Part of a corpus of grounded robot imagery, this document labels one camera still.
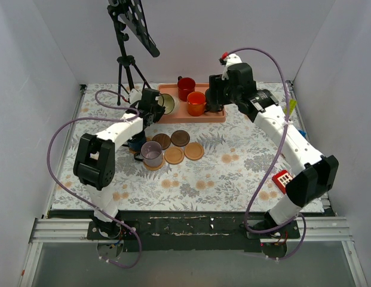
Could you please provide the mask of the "cream enamel mug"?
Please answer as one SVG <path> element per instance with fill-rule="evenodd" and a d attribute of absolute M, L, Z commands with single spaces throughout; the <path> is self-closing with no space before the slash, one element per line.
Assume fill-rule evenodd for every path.
<path fill-rule="evenodd" d="M 174 115 L 180 108 L 180 102 L 177 97 L 167 93 L 160 93 L 157 97 L 158 105 L 162 108 L 163 115 Z"/>

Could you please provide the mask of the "dark green mug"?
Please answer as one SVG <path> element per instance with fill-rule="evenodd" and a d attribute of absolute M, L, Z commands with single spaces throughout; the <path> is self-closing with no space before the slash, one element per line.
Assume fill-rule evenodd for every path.
<path fill-rule="evenodd" d="M 219 94 L 217 91 L 209 88 L 205 92 L 206 97 L 206 111 L 207 112 L 221 112 L 223 105 L 219 101 Z"/>

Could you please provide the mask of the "dark wooden coaster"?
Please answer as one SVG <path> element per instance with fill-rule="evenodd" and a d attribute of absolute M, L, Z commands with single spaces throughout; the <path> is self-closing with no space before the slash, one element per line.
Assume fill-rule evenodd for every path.
<path fill-rule="evenodd" d="M 159 133 L 152 138 L 152 141 L 158 142 L 162 150 L 167 149 L 171 145 L 171 138 L 165 133 Z"/>
<path fill-rule="evenodd" d="M 189 143 L 190 135 L 184 130 L 176 130 L 172 133 L 170 139 L 173 145 L 183 147 Z"/>

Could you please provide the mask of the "dark blue mug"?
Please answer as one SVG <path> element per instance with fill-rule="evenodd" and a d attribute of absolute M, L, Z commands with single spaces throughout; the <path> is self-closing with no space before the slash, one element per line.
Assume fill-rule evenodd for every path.
<path fill-rule="evenodd" d="M 142 131 L 142 132 L 132 136 L 132 138 L 127 141 L 125 146 L 127 146 L 132 151 L 139 152 L 141 150 L 142 146 L 146 143 L 146 141 L 147 141 L 147 139 L 146 139 L 145 132 Z"/>

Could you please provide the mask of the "grey lilac mug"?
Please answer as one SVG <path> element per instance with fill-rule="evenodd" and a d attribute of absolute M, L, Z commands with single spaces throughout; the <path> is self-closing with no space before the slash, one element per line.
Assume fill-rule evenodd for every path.
<path fill-rule="evenodd" d="M 161 145 L 156 141 L 147 141 L 141 147 L 141 150 L 134 155 L 134 159 L 142 161 L 148 167 L 159 167 L 163 161 Z"/>

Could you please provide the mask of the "light wooden coaster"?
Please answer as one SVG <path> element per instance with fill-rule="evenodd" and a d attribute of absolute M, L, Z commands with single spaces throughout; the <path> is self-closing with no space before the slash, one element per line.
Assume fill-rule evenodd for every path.
<path fill-rule="evenodd" d="M 199 160 L 204 155 L 204 148 L 198 142 L 188 143 L 184 148 L 185 156 L 193 161 Z"/>
<path fill-rule="evenodd" d="M 169 147 L 164 154 L 164 158 L 169 164 L 179 164 L 185 157 L 184 151 L 178 146 Z"/>

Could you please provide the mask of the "woven cork coaster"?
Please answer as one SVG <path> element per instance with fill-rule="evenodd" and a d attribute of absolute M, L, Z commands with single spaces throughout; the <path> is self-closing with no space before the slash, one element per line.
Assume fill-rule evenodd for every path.
<path fill-rule="evenodd" d="M 144 164 L 144 166 L 147 168 L 147 170 L 150 170 L 150 171 L 159 170 L 160 168 L 163 167 L 163 165 L 165 165 L 165 163 L 166 163 L 166 161 L 165 161 L 164 158 L 162 159 L 161 164 L 160 164 L 159 166 L 155 166 L 155 167 L 153 167 L 153 166 L 149 166 L 149 165 L 147 165 L 145 162 L 143 162 L 143 164 Z"/>

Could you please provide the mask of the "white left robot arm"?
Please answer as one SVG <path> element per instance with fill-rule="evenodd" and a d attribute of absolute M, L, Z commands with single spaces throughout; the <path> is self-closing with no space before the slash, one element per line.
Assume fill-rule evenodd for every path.
<path fill-rule="evenodd" d="M 144 88 L 142 92 L 132 91 L 130 107 L 120 119 L 95 135 L 85 133 L 79 140 L 73 165 L 73 174 L 90 193 L 94 217 L 103 221 L 100 231 L 108 239 L 120 235 L 121 224 L 113 218 L 118 208 L 108 186 L 115 175 L 115 157 L 123 144 L 139 152 L 146 142 L 145 129 L 157 123 L 165 113 L 165 107 L 158 90 Z"/>

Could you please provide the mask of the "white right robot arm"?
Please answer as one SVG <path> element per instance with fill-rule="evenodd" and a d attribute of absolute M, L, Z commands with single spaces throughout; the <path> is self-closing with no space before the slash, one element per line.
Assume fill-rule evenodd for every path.
<path fill-rule="evenodd" d="M 281 236 L 286 224 L 311 201 L 333 186 L 339 162 L 335 156 L 324 156 L 297 130 L 269 90 L 257 89 L 253 71 L 236 54 L 220 58 L 222 74 L 209 77 L 206 110 L 217 112 L 234 104 L 250 121 L 262 129 L 278 145 L 295 177 L 286 184 L 286 193 L 265 213 L 264 220 L 248 230 L 270 237 Z"/>

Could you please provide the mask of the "orange mug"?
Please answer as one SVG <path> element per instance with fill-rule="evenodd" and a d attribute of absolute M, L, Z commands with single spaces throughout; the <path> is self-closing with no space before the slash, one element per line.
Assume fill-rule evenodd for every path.
<path fill-rule="evenodd" d="M 187 112 L 193 117 L 201 116 L 206 110 L 206 97 L 204 93 L 194 91 L 187 97 Z"/>

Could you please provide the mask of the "red mug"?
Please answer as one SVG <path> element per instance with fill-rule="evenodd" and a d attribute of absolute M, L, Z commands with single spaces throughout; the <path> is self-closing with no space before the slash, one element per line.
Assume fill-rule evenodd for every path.
<path fill-rule="evenodd" d="M 189 77 L 179 76 L 177 78 L 178 98 L 186 102 L 188 95 L 195 91 L 195 80 Z"/>

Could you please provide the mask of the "toy brick car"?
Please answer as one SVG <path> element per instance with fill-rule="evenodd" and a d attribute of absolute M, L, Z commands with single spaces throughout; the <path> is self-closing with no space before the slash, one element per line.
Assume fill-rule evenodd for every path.
<path fill-rule="evenodd" d="M 294 99 L 290 99 L 290 101 L 289 101 L 289 115 L 292 115 L 296 106 L 297 106 L 297 101 L 294 100 Z"/>

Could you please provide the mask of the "floral table mat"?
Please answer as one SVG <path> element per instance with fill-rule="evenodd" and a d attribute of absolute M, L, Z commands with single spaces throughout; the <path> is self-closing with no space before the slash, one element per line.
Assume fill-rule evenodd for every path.
<path fill-rule="evenodd" d="M 80 137 L 94 134 L 122 116 L 114 109 L 116 84 L 90 84 L 73 131 L 55 190 L 52 209 L 86 210 L 90 198 L 85 186 L 73 175 Z M 154 124 L 146 129 L 153 138 L 176 130 L 188 132 L 191 142 L 204 148 L 197 161 L 185 158 L 179 164 L 165 164 L 156 171 L 136 161 L 126 147 L 116 152 L 111 195 L 121 210 L 197 210 L 264 212 L 281 198 L 282 192 L 271 179 L 260 184 L 265 172 L 290 170 L 284 157 L 274 159 L 276 145 L 234 105 L 225 106 L 223 123 Z"/>

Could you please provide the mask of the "red toy brick window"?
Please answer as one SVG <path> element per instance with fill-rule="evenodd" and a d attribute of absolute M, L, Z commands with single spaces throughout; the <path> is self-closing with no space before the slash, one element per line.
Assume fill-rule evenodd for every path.
<path fill-rule="evenodd" d="M 287 170 L 281 170 L 272 177 L 273 183 L 285 194 L 286 185 L 293 179 L 293 176 Z"/>

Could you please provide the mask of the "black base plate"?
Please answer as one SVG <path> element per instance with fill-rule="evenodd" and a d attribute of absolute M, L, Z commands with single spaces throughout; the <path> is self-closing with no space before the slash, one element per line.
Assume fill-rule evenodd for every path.
<path fill-rule="evenodd" d="M 241 212 L 119 212 L 117 223 L 102 223 L 89 210 L 52 210 L 49 218 L 88 220 L 88 240 L 118 243 L 124 252 L 243 251 L 284 256 L 288 243 L 329 240 L 338 226 L 324 216 L 297 219 L 274 234 L 246 230 Z"/>

